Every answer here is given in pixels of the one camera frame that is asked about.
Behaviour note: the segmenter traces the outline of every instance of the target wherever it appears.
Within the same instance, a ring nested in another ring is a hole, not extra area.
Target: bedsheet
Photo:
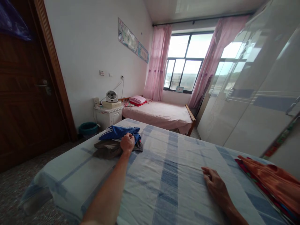
[[[181,134],[187,134],[192,126],[190,114],[185,106],[165,102],[153,101],[139,107],[124,107],[122,115],[125,118],[134,119],[166,130],[178,128]]]
[[[140,127],[144,151],[130,156],[117,223],[227,224],[210,196],[201,166],[218,171],[249,224],[285,224],[234,161],[237,155],[268,161],[132,119],[116,124]],[[92,156],[100,134],[51,160],[32,180],[20,208],[34,214],[53,198],[71,224],[79,224],[118,159]]]

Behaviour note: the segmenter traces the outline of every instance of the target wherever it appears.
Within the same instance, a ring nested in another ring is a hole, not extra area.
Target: human hand
[[[230,199],[224,181],[221,179],[217,171],[208,167],[201,168],[203,169],[204,179],[206,181],[207,188],[210,194],[212,195],[216,203],[224,211],[226,211],[227,208],[233,206],[233,203]]]
[[[129,155],[131,154],[133,148],[134,148],[134,136],[130,133],[127,133],[124,135],[124,137],[122,137],[121,140],[121,149],[123,150],[123,152],[128,153]]]

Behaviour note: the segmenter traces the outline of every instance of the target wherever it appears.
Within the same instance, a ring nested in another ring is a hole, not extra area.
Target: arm
[[[116,167],[95,196],[83,217],[81,225],[115,224],[119,214],[126,169],[134,147],[134,136],[127,133],[121,141],[123,154]]]
[[[214,200],[226,213],[232,225],[249,225],[247,221],[235,208],[228,194],[224,181],[220,178],[217,171],[208,167],[202,167],[204,173],[204,179],[207,184],[207,188]]]

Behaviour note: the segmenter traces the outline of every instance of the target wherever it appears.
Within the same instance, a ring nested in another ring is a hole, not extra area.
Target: forearm
[[[123,153],[116,167],[95,196],[82,225],[115,224],[119,214],[129,154]]]
[[[229,218],[231,225],[249,225],[233,204],[223,210]]]

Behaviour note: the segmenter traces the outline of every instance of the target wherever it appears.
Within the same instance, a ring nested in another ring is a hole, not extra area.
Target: box
[[[122,106],[121,101],[118,102],[107,102],[107,101],[103,101],[102,105],[104,108],[108,108],[108,109],[115,109],[115,108],[119,108]]]

